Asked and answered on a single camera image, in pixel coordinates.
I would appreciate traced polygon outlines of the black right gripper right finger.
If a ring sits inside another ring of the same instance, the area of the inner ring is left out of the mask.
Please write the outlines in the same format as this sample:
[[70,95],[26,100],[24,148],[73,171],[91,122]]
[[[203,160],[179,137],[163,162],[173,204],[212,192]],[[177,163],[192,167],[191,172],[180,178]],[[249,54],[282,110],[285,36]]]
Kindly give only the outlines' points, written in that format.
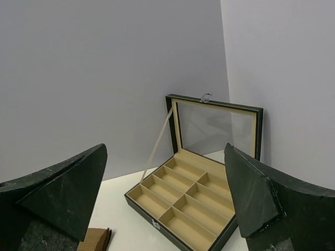
[[267,166],[231,144],[225,167],[249,250],[334,250],[334,190]]

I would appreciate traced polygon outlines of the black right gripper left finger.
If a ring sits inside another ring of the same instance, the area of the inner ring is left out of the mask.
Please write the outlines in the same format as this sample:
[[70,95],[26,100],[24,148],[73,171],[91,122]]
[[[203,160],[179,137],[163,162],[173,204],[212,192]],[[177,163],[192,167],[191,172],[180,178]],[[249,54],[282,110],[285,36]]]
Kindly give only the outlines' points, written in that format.
[[98,144],[60,163],[1,183],[1,250],[77,250],[108,159]]

